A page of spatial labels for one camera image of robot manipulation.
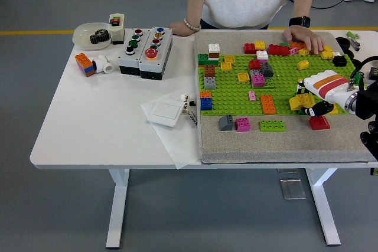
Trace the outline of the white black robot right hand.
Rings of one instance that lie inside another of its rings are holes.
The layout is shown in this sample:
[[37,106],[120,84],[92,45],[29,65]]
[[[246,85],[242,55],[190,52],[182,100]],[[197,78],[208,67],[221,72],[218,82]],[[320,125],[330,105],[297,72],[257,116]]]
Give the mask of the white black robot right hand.
[[331,112],[335,104],[344,111],[355,114],[357,91],[349,87],[350,80],[344,78],[333,70],[326,70],[316,75],[300,79],[297,94],[312,93],[321,99],[311,107],[302,106],[300,109],[311,117],[323,116]]

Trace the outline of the person's left hand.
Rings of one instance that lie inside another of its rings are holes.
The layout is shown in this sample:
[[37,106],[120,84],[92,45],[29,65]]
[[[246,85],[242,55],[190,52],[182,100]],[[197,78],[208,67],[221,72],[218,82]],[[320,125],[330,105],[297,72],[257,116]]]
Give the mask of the person's left hand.
[[302,41],[305,44],[306,49],[308,51],[313,51],[315,54],[323,51],[323,38],[312,32],[309,28],[292,25],[284,30],[283,35],[287,41]]

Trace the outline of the person's right hand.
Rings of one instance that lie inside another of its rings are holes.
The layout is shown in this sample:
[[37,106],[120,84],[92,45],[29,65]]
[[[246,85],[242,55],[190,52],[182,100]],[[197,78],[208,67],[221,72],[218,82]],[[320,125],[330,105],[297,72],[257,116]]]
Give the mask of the person's right hand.
[[189,35],[194,34],[194,31],[189,29],[184,23],[184,21],[178,21],[170,24],[168,26],[170,29],[172,29],[172,33],[174,35],[178,35],[181,37],[187,37]]

